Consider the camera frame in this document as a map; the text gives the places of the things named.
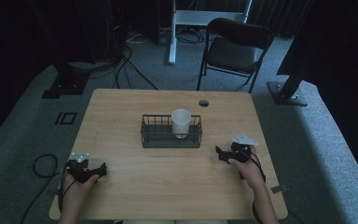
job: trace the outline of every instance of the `chair backrest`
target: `chair backrest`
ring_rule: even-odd
[[[230,42],[262,50],[267,50],[274,39],[274,34],[266,27],[225,18],[209,22],[207,31],[221,35]]]

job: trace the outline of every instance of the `white paper cup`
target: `white paper cup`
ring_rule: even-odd
[[[191,114],[188,110],[177,109],[172,112],[172,133],[177,138],[184,138],[188,135]]]

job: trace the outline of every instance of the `white desk frame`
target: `white desk frame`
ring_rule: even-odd
[[[169,63],[175,64],[176,61],[176,25],[207,25],[215,18],[246,22],[251,4],[252,0],[247,0],[243,12],[193,11],[176,10],[176,0],[172,0],[172,38]]]

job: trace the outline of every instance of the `right forearm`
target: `right forearm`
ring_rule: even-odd
[[[255,210],[261,221],[265,224],[278,223],[266,185],[263,184],[259,188],[255,188],[254,196]]]

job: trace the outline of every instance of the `wooden tabletop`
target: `wooden tabletop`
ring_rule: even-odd
[[[200,106],[206,100],[209,105]],[[143,148],[143,114],[184,108],[202,120],[200,148]],[[106,162],[85,219],[252,219],[253,192],[239,173],[218,160],[231,137],[257,140],[267,186],[279,185],[252,97],[247,92],[96,90],[73,152],[89,153],[89,168]],[[281,193],[270,193],[278,218],[287,216]],[[57,197],[49,215],[58,219]]]

